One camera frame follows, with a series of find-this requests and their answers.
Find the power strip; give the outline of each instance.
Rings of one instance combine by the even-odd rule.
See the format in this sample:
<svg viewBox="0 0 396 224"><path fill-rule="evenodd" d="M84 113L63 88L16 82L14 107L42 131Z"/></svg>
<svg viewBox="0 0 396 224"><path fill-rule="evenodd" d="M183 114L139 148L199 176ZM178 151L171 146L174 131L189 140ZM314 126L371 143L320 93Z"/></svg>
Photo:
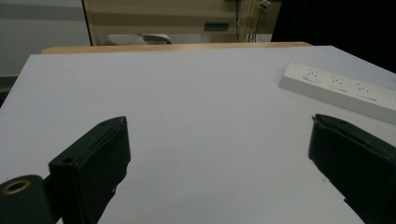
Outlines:
<svg viewBox="0 0 396 224"><path fill-rule="evenodd" d="M345 109L396 124L396 91L289 63L279 86Z"/></svg>

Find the white power strip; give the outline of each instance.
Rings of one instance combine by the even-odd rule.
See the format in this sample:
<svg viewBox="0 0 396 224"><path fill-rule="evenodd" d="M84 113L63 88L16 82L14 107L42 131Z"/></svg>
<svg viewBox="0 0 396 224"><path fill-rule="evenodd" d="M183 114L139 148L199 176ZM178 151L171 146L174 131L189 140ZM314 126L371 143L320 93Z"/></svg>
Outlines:
<svg viewBox="0 0 396 224"><path fill-rule="evenodd" d="M396 124L396 91L300 63L289 63L281 88Z"/></svg>

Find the white wall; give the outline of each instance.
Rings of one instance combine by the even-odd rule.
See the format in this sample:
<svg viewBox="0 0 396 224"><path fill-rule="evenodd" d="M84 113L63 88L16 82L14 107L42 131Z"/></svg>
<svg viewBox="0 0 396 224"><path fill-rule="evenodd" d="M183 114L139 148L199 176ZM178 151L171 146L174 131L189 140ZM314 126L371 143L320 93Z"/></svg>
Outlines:
<svg viewBox="0 0 396 224"><path fill-rule="evenodd" d="M0 77L45 48L89 45L80 0L0 0Z"/></svg>

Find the white table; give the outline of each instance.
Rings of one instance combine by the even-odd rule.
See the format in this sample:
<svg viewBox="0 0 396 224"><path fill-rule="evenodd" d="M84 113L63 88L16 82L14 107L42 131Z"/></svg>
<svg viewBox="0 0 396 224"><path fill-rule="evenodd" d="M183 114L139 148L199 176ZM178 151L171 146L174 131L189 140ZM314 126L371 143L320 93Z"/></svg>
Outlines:
<svg viewBox="0 0 396 224"><path fill-rule="evenodd" d="M396 146L396 126L278 87L290 61L396 89L333 47L32 55L0 109L0 181L126 116L132 161L100 223L362 223L308 159L317 113Z"/></svg>

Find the white tabletop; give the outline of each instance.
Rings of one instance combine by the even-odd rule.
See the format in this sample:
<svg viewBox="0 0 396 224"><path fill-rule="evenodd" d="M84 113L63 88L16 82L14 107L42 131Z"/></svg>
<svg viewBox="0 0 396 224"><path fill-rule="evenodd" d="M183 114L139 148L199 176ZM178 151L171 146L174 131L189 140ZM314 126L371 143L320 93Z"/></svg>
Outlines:
<svg viewBox="0 0 396 224"><path fill-rule="evenodd" d="M32 55L0 109L0 181L126 116L132 161L100 223L362 223L308 159L317 113L396 146L396 126L278 87L289 62L396 90L333 47Z"/></svg>

